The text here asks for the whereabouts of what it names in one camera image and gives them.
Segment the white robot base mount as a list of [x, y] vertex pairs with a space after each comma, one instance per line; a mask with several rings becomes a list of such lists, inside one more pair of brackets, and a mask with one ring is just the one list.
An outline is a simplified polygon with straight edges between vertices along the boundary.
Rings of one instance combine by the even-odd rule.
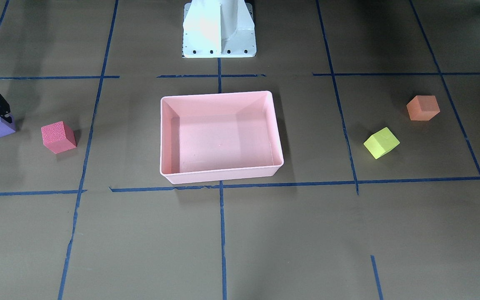
[[183, 12], [183, 57], [256, 56], [252, 3], [245, 0], [192, 0], [184, 5]]

